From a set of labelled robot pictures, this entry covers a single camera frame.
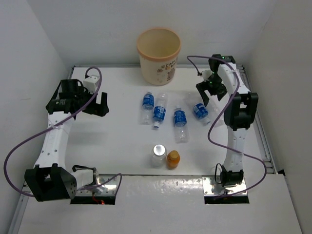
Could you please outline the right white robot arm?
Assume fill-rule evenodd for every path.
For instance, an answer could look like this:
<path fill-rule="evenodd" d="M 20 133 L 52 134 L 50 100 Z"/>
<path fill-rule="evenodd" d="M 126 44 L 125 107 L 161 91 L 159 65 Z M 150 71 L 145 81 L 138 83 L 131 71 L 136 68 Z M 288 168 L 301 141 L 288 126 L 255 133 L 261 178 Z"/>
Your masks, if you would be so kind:
<path fill-rule="evenodd" d="M 196 85 L 204 106 L 209 97 L 217 96 L 221 100 L 229 95 L 229 101 L 223 111 L 224 122 L 228 127 L 228 145 L 224 163 L 221 165 L 220 182 L 222 187 L 231 187 L 242 183 L 244 172 L 242 151 L 245 137 L 254 122 L 258 104 L 258 94 L 252 93 L 243 83 L 236 69 L 233 56 L 214 54 L 208 59 L 211 74 L 198 72 L 203 81 Z"/>

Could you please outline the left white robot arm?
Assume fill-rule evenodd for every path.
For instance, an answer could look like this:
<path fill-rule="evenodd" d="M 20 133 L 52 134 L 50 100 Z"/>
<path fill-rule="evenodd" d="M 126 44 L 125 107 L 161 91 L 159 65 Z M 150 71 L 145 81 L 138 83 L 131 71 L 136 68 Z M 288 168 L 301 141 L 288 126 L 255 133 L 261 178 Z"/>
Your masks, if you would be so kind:
<path fill-rule="evenodd" d="M 96 168 L 74 166 L 69 172 L 65 167 L 65 155 L 76 120 L 73 113 L 82 109 L 87 114 L 103 117 L 109 112 L 107 93 L 101 94 L 100 103 L 96 101 L 99 86 L 98 76 L 89 76 L 83 81 L 63 79 L 46 105 L 49 131 L 34 167 L 24 174 L 37 201 L 73 199 L 80 188 L 96 184 Z"/>

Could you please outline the clear unlabelled plastic bottle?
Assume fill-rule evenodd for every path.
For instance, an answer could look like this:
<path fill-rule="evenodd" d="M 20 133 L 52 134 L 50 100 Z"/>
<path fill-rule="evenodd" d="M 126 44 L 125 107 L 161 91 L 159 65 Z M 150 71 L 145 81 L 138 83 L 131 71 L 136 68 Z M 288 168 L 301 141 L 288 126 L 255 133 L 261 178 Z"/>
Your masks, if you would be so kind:
<path fill-rule="evenodd" d="M 217 104 L 214 102 L 214 100 L 211 98 L 209 100 L 208 105 L 205 107 L 203 104 L 203 100 L 201 97 L 198 99 L 200 101 L 200 117 L 199 121 L 203 126 L 210 126 L 213 124 L 213 122 L 217 119 L 217 116 L 220 113 L 220 109 L 218 108 Z"/>

